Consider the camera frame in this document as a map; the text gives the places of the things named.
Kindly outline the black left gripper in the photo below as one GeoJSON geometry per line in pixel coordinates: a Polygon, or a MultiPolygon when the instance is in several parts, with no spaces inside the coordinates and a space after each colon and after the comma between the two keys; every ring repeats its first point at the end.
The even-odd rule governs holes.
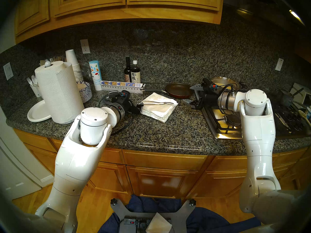
{"type": "Polygon", "coordinates": [[[121,114],[126,115],[127,113],[140,114],[142,111],[142,104],[134,105],[130,99],[131,93],[129,91],[123,90],[117,92],[114,97],[114,105],[119,109],[121,114]]]}

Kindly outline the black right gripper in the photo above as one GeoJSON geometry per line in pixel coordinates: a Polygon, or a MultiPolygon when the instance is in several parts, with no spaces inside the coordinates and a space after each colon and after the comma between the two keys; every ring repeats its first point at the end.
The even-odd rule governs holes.
{"type": "Polygon", "coordinates": [[[221,87],[208,78],[203,78],[201,84],[191,86],[189,89],[198,91],[199,100],[183,99],[183,102],[195,110],[202,110],[206,105],[216,106],[221,91],[221,87]]]}

